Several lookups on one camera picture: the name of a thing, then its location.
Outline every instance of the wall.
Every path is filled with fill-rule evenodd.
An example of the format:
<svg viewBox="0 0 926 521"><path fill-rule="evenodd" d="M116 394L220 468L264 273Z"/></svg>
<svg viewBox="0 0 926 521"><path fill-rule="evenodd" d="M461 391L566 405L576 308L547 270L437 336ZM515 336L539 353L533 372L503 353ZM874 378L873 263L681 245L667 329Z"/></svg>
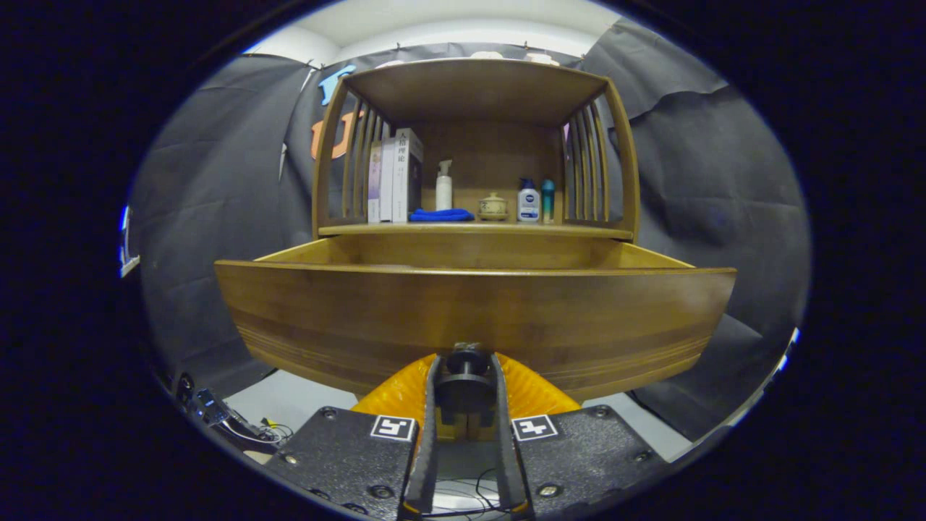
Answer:
<svg viewBox="0 0 926 521"><path fill-rule="evenodd" d="M601 33L616 21L601 20ZM330 39L297 26L286 27L254 45L248 53L272 54L299 61L313 59L313 64L332 64L370 53L395 48L395 44L412 46L448 42L486 42L528 45L581 56L598 40L599 34L576 31L556 25L516 19L458 19L411 25L377 34L366 40L338 47Z"/></svg>
<svg viewBox="0 0 926 521"><path fill-rule="evenodd" d="M608 23L602 20L601 33ZM335 61L363 56L385 49L421 44L447 42L487 42L521 45L527 41L531 47L581 56L598 40L600 34L589 34L555 25L515 19L459 19L423 23L396 31L378 34L362 42L347 45L337 54Z"/></svg>
<svg viewBox="0 0 926 521"><path fill-rule="evenodd" d="M313 65L334 63L340 51L337 44L307 29L290 25L274 32L272 35L247 49L243 54L267 54L292 58Z"/></svg>

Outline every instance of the book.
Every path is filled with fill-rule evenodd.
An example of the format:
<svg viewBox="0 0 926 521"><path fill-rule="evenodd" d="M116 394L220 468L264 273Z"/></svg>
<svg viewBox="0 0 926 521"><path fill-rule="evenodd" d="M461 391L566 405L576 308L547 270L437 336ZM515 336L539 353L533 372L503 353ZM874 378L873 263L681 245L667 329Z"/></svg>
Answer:
<svg viewBox="0 0 926 521"><path fill-rule="evenodd" d="M393 161L393 222L408 222L421 208L421 164L424 145L410 128L395 131Z"/></svg>
<svg viewBox="0 0 926 521"><path fill-rule="evenodd" d="M393 158L395 138L382 140L382 167L380 168L380 222L393 219Z"/></svg>
<svg viewBox="0 0 926 521"><path fill-rule="evenodd" d="M380 178L382 174L382 141L369 148L369 181L367 185L367 222L380 221Z"/></svg>

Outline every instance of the blue cloth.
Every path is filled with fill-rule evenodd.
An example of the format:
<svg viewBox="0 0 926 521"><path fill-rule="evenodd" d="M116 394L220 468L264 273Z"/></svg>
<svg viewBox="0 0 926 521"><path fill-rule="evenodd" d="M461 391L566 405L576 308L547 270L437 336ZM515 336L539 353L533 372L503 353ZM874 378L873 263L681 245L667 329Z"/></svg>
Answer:
<svg viewBox="0 0 926 521"><path fill-rule="evenodd" d="M473 214L462 208L437 211L417 209L415 213L408 216L409 221L472 221L473 219L475 219Z"/></svg>

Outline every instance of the white pump bottle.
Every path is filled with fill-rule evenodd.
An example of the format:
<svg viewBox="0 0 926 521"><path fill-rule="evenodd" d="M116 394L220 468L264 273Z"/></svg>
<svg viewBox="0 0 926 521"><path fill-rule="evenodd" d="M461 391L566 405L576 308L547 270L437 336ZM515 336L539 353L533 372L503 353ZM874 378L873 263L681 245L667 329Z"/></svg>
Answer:
<svg viewBox="0 0 926 521"><path fill-rule="evenodd" d="M434 201L435 210L450 210L454 207L453 198L453 181L450 179L450 163L452 159L438 161L440 171L437 173L437 185L435 186L436 200Z"/></svg>

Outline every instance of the open wooden drawer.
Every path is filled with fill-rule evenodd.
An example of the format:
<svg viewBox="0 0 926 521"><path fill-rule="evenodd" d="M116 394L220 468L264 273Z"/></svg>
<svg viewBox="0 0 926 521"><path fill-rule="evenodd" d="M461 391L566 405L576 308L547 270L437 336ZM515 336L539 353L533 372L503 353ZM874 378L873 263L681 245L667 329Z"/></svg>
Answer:
<svg viewBox="0 0 926 521"><path fill-rule="evenodd" d="M422 356L481 342L576 400L693 366L736 274L606 238L488 228L339 235L215 269L251 353L291 373L366 394Z"/></svg>

